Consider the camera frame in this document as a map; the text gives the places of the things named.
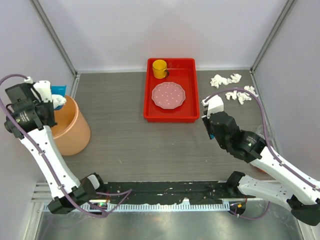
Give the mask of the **white paper scrap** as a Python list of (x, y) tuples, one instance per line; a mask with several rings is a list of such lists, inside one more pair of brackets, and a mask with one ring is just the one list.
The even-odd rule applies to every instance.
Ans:
[(236, 84), (241, 80), (242, 76), (238, 73), (233, 73), (227, 78), (229, 84)]
[(63, 106), (67, 102), (67, 99), (60, 94), (52, 94), (51, 97), (54, 109)]
[(217, 89), (220, 87), (220, 85), (226, 86), (228, 84), (229, 84), (228, 79), (220, 76), (219, 74), (216, 74), (213, 78), (211, 78), (211, 81), (210, 81), (210, 85)]
[(228, 101), (230, 100), (236, 100), (238, 98), (238, 91), (237, 90), (233, 90), (230, 92), (225, 93), (225, 97)]
[(249, 91), (250, 93), (252, 93), (255, 97), (258, 97), (259, 95), (256, 93), (256, 89), (253, 87), (253, 86), (249, 86), (249, 85), (246, 85), (244, 87), (244, 89), (246, 91)]
[(246, 92), (237, 92), (237, 99), (241, 105), (245, 103), (245, 101), (251, 101), (252, 98)]

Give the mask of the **blue plastic dustpan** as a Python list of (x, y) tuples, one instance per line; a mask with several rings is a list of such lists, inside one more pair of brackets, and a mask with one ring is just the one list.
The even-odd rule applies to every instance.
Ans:
[[(64, 85), (64, 86), (51, 86), (51, 95), (55, 94), (55, 95), (62, 95), (63, 97), (65, 97), (66, 90), (67, 90), (67, 86), (66, 85)], [(54, 110), (55, 111), (56, 110), (60, 110), (63, 106), (60, 106), (60, 107), (58, 107), (58, 108), (56, 108)]]

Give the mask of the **blue hand brush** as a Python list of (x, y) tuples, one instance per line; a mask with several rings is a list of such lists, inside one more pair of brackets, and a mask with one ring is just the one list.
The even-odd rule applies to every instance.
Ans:
[(205, 130), (206, 130), (206, 132), (208, 134), (209, 139), (210, 140), (214, 139), (215, 138), (215, 134), (214, 134), (214, 131), (212, 130), (210, 120), (207, 118), (206, 115), (202, 116), (201, 120), (202, 120), (202, 122), (204, 124)]

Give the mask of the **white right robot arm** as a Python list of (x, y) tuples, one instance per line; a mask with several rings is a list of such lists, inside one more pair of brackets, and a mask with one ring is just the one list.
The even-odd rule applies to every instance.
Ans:
[(210, 139), (236, 159), (266, 172), (279, 184), (272, 184), (234, 171), (228, 178), (226, 193), (254, 196), (277, 204), (301, 222), (320, 223), (320, 182), (305, 174), (277, 153), (266, 140), (252, 131), (241, 130), (226, 112), (204, 111), (202, 121)]

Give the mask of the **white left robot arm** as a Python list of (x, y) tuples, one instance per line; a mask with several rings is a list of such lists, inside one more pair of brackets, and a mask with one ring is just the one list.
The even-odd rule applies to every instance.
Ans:
[(11, 109), (4, 126), (28, 149), (47, 180), (52, 197), (47, 206), (49, 211), (68, 214), (76, 206), (102, 199), (107, 188), (101, 177), (92, 173), (79, 180), (56, 146), (51, 131), (57, 125), (51, 84), (24, 82), (5, 89), (5, 93)]

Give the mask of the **orange plastic waste bucket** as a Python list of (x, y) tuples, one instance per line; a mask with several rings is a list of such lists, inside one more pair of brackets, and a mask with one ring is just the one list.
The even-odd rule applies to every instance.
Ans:
[(76, 101), (67, 95), (65, 99), (63, 107), (54, 112), (57, 125), (51, 131), (61, 155), (73, 156), (86, 148), (91, 130)]

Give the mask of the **clear plastic cup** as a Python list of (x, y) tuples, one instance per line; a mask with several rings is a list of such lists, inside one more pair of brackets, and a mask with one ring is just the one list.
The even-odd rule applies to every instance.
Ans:
[(269, 141), (272, 141), (275, 138), (275, 131), (270, 125), (267, 125), (266, 129), (264, 128), (263, 125), (260, 125), (256, 129), (255, 133), (259, 135), (261, 138), (263, 138), (264, 140), (268, 139)]

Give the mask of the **pink dotted plate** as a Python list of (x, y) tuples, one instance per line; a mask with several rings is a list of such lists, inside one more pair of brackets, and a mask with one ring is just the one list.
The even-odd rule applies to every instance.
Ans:
[(164, 110), (174, 110), (184, 103), (186, 93), (175, 82), (162, 82), (152, 90), (151, 99), (156, 106)]

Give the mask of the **red plastic tray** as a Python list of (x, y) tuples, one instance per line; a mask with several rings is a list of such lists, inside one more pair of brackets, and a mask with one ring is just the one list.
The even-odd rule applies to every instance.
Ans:
[[(200, 117), (196, 65), (193, 58), (163, 58), (169, 76), (157, 79), (152, 64), (157, 58), (147, 61), (143, 115), (148, 122), (193, 123)], [(176, 109), (162, 109), (152, 100), (152, 90), (163, 82), (179, 84), (185, 91), (185, 101)]]

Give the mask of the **yellow mug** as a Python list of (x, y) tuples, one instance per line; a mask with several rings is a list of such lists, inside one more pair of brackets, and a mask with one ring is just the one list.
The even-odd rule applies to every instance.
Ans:
[(156, 79), (164, 79), (170, 75), (167, 62), (163, 59), (157, 59), (152, 63), (152, 71)]

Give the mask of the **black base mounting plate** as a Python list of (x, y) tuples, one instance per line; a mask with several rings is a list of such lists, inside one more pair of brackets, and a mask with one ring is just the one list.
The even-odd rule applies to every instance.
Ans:
[(109, 181), (96, 191), (119, 194), (127, 190), (132, 192), (123, 203), (130, 205), (179, 205), (185, 198), (192, 205), (204, 205), (219, 204), (222, 199), (254, 197), (253, 194), (243, 194), (228, 183), (219, 181)]

